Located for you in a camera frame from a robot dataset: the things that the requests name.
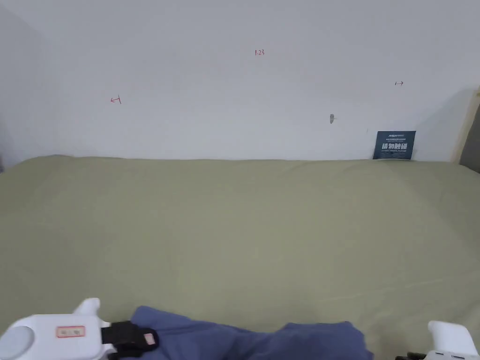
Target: green bedsheet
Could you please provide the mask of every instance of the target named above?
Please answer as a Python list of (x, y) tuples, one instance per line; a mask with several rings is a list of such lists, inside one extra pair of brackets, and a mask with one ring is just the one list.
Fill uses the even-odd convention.
[(49, 156), (0, 175), (0, 328), (102, 300), (259, 331), (350, 320), (377, 359), (480, 345), (480, 174), (404, 161)]

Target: blue fabric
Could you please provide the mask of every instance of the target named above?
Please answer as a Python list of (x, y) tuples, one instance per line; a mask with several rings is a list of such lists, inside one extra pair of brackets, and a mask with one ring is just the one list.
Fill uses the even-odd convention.
[(274, 333), (194, 321), (139, 307), (132, 322), (158, 332), (160, 347), (142, 360), (372, 360), (351, 323), (287, 324)]

